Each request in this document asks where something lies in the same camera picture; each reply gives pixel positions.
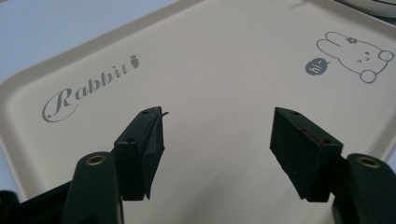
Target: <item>black plastic part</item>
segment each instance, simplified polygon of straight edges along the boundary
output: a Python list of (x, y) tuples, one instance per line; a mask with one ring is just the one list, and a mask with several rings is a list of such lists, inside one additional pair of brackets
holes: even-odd
[(124, 201), (149, 198), (151, 184), (164, 151), (163, 112), (152, 107), (140, 112), (114, 143), (114, 154)]
[(1, 191), (0, 224), (60, 223), (69, 186), (70, 183), (63, 184), (24, 203), (19, 203), (14, 192)]
[(335, 224), (359, 223), (358, 212), (353, 202), (340, 202), (340, 198), (334, 199), (334, 203), (332, 204), (332, 217)]
[(70, 182), (49, 190), (21, 204), (25, 223), (60, 223)]
[(123, 223), (116, 163), (109, 152), (79, 160), (62, 215), (62, 224)]
[(0, 224), (20, 223), (20, 203), (14, 192), (0, 191)]
[(362, 154), (349, 155), (347, 163), (348, 191), (359, 223), (396, 223), (396, 175), (391, 168), (381, 160)]
[(327, 202), (332, 162), (343, 144), (302, 114), (277, 107), (271, 150), (302, 199)]

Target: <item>cartoon rabbit drawing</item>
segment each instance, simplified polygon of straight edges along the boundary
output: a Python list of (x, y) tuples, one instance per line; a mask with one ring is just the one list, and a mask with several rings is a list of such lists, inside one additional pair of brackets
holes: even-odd
[(360, 75), (365, 83), (373, 83), (394, 58), (394, 54), (382, 50), (370, 43), (329, 32), (326, 39), (317, 42), (318, 48), (325, 54), (338, 59), (346, 69)]

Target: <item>screw hole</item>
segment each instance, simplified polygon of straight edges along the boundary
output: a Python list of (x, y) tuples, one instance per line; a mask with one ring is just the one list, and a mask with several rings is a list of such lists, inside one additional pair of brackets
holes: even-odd
[(87, 159), (86, 163), (88, 165), (99, 165), (100, 163), (104, 162), (106, 160), (105, 156), (92, 156), (89, 159)]
[(368, 157), (359, 157), (358, 161), (361, 164), (363, 164), (363, 165), (365, 165), (367, 167), (370, 167), (370, 168), (379, 168), (381, 166), (381, 164), (379, 164), (378, 161), (375, 161), (375, 160), (373, 160), (371, 158), (368, 158)]
[(125, 142), (127, 142), (127, 143), (134, 143), (135, 141), (136, 141), (136, 139), (134, 139), (134, 138), (125, 139)]

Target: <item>plastic tray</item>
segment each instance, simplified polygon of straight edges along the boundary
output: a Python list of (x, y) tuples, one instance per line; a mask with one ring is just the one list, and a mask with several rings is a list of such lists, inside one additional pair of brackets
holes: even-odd
[(301, 201), (269, 149), (274, 108), (344, 155), (385, 158), (394, 53), (394, 27), (333, 1), (181, 1), (3, 82), (1, 147), (28, 199), (161, 105), (166, 150), (126, 223), (331, 223), (331, 203)]

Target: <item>printed logo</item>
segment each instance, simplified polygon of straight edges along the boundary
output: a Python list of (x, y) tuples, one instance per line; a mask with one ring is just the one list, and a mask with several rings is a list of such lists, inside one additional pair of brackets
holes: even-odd
[[(353, 37), (329, 32), (320, 39), (317, 47), (323, 53), (337, 59), (350, 72), (358, 74), (365, 83), (374, 83), (377, 75), (384, 71), (394, 54), (388, 50), (360, 41)], [(321, 75), (327, 69), (324, 59), (314, 59), (305, 67), (310, 75)]]
[(119, 68), (113, 66), (111, 73), (103, 72), (97, 79), (90, 78), (85, 86), (77, 90), (66, 88), (57, 92), (55, 95), (51, 96), (44, 105), (42, 118), (46, 122), (59, 122), (67, 119), (77, 110), (79, 100), (108, 86), (124, 75), (128, 75), (131, 66), (133, 69), (139, 66), (139, 60), (136, 55), (130, 57), (130, 65), (123, 64)]

